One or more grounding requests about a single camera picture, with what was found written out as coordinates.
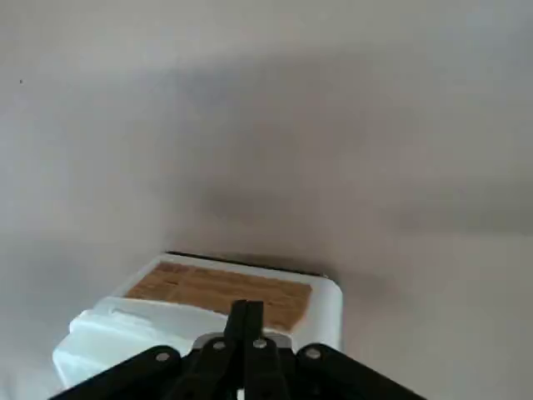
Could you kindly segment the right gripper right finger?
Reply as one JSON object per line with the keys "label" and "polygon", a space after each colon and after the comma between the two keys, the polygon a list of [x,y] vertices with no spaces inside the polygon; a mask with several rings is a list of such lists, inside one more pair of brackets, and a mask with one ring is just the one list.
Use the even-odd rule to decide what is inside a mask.
{"label": "right gripper right finger", "polygon": [[247,302],[247,399],[417,399],[418,394],[321,343],[294,352],[263,333],[263,303]]}

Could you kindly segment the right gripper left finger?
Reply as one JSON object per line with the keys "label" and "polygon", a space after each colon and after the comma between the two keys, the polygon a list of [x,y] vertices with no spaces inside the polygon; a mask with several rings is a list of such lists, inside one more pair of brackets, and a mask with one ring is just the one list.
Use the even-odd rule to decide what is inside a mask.
{"label": "right gripper left finger", "polygon": [[155,346],[71,387],[55,399],[237,399],[245,389],[249,302],[232,304],[222,333],[186,356]]}

